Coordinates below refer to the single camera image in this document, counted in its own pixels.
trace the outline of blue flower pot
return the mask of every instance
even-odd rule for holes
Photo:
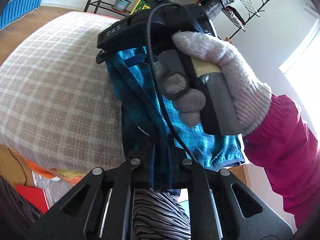
[[[127,7],[129,6],[131,2],[129,0],[116,0],[115,4],[113,5],[113,8],[120,10],[120,11],[126,11]]]

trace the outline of gloved hand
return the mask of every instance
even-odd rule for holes
[[[243,135],[255,130],[268,114],[271,104],[271,88],[262,83],[235,46],[207,34],[178,32],[172,36],[175,46],[183,53],[204,61],[211,61],[221,68]],[[167,67],[156,62],[156,74],[162,94],[173,100],[181,121],[188,127],[200,122],[200,110],[205,105],[202,92],[189,89],[179,98],[175,95],[184,90],[187,82],[179,74],[168,76]]]

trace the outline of black cable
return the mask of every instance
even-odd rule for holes
[[[187,152],[187,154],[192,158],[193,161],[197,162],[197,160],[195,159],[195,157],[193,156],[193,154],[190,152],[190,150],[188,149],[188,147],[185,145],[185,143],[182,141],[182,139],[180,138],[180,136],[177,134],[177,131],[174,129],[172,122],[170,121],[170,118],[168,116],[167,110],[165,109],[165,105],[163,102],[163,98],[161,95],[161,90],[160,90],[160,86],[159,86],[159,81],[158,78],[156,76],[156,67],[155,67],[155,61],[153,58],[153,53],[152,53],[152,45],[151,45],[151,23],[152,23],[152,16],[155,13],[156,10],[158,10],[159,8],[163,7],[163,6],[173,6],[173,7],[180,7],[180,4],[177,3],[163,3],[158,5],[156,8],[154,8],[148,17],[147,20],[147,48],[148,48],[148,60],[150,63],[150,69],[151,69],[151,75],[152,75],[152,79],[153,79],[153,83],[155,85],[155,90],[156,90],[156,94],[158,97],[158,101],[159,101],[159,105],[160,105],[160,109],[161,112],[163,114],[164,120],[166,121],[172,135],[175,137],[175,139],[177,140],[177,142],[181,145],[181,147]]]
[[[24,186],[27,184],[27,175],[26,175],[26,172],[21,164],[21,162],[19,162],[19,160],[12,154],[12,152],[10,151],[9,147],[7,147],[9,152],[11,153],[11,155],[17,160],[17,162],[20,164],[21,166],[21,169],[23,170],[23,173],[24,173],[24,177],[26,178],[25,182],[24,182]]]

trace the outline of beige tape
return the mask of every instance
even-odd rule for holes
[[[193,67],[196,71],[197,77],[200,77],[202,75],[209,74],[212,72],[221,72],[218,65],[213,64],[210,61],[203,61],[193,57],[191,57],[191,60],[192,60]]]

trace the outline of zebra print pants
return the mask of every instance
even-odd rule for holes
[[[134,198],[133,234],[138,240],[191,239],[190,220],[169,193],[138,189]]]

